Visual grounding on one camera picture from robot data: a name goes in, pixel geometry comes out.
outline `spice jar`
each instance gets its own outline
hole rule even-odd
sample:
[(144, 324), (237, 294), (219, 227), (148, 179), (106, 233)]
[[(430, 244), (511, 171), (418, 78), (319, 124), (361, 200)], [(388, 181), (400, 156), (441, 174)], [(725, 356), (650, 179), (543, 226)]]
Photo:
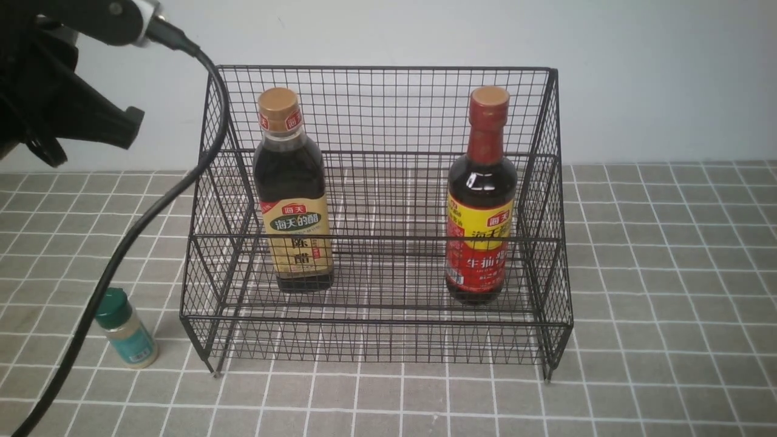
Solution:
[(95, 320), (130, 369), (143, 369), (156, 360), (159, 355), (156, 341), (143, 326), (123, 289), (108, 288)]

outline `power cord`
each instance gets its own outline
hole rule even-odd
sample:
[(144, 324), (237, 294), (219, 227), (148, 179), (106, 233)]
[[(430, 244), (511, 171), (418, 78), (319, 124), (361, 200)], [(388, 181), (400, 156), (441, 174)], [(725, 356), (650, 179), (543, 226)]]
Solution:
[(154, 17), (148, 24), (146, 30), (146, 36), (157, 43), (167, 46), (173, 50), (181, 50), (184, 53), (196, 58), (207, 70), (208, 74), (214, 80), (216, 85), (216, 93), (218, 95), (219, 107), (221, 109), (221, 118), (218, 123), (218, 130), (216, 130), (216, 136), (213, 140), (210, 150), (207, 154), (200, 158), (200, 162), (195, 166), (192, 171), (186, 174), (183, 179), (171, 188), (165, 195), (157, 200), (148, 211), (143, 214), (137, 222), (130, 228), (127, 235), (119, 242), (116, 250), (113, 252), (108, 265), (103, 271), (103, 275), (100, 277), (95, 287), (95, 291), (92, 297), (89, 298), (89, 302), (86, 304), (84, 313), (81, 315), (81, 319), (78, 321), (78, 326), (75, 329), (73, 338), (70, 340), (68, 350), (65, 351), (62, 362), (59, 365), (54, 378), (51, 379), (43, 396), (38, 400), (35, 407), (27, 416), (27, 419), (14, 431), (12, 437), (27, 437), (32, 430), (38, 425), (40, 419), (46, 414), (51, 404), (54, 402), (54, 398), (59, 394), (59, 390), (62, 388), (64, 381), (68, 378), (68, 374), (73, 368), (78, 353), (81, 351), (81, 347), (84, 345), (86, 334), (89, 332), (89, 328), (92, 326), (92, 320), (94, 320), (99, 308), (100, 302), (103, 300), (108, 286), (110, 285), (113, 276), (116, 274), (116, 270), (119, 268), (119, 264), (127, 255), (132, 243), (138, 239), (141, 232), (148, 226), (151, 220), (154, 219), (159, 213), (165, 209), (173, 200), (175, 200), (181, 193), (183, 193), (200, 175), (209, 167), (214, 161), (216, 155), (221, 151), (221, 146), (224, 144), (224, 140), (227, 135), (227, 126), (229, 124), (229, 94), (227, 92), (227, 86), (218, 74), (216, 66), (213, 61), (203, 53), (200, 48), (183, 33), (181, 29), (167, 23), (161, 16)]

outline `bottle neck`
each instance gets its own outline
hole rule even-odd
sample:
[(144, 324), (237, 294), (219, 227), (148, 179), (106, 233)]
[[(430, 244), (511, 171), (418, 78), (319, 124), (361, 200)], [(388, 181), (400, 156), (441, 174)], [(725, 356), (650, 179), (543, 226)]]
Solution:
[(503, 157), (503, 129), (476, 129), (469, 134), (467, 156), (474, 163), (484, 166), (496, 164)]

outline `black wire basket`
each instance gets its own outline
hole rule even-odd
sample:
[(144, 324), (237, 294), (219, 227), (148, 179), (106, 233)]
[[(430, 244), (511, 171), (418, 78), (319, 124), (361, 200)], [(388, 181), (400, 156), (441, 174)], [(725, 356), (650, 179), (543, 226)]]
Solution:
[[(222, 66), (228, 140), (197, 181), (180, 318), (218, 374), (227, 357), (559, 365), (573, 327), (562, 202), (558, 75), (551, 68)], [(448, 169), (465, 152), (469, 94), (512, 96), (505, 156), (519, 174), (503, 291), (483, 306), (444, 282)], [(326, 166), (333, 286), (274, 278), (253, 184), (256, 98), (288, 87)], [(209, 79), (200, 154), (218, 125)]]

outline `bottle cap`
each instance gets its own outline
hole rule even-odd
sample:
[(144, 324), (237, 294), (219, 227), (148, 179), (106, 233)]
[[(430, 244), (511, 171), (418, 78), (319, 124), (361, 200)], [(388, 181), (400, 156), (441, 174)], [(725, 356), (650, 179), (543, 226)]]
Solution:
[(510, 94), (499, 86), (481, 86), (469, 96), (469, 123), (473, 130), (498, 131), (507, 124)]
[(127, 293), (121, 288), (108, 288), (99, 303), (95, 320), (103, 329), (116, 329), (125, 324), (132, 316), (132, 306)]
[(268, 132), (293, 131), (302, 124), (297, 93), (289, 88), (270, 88), (259, 96), (259, 122)]

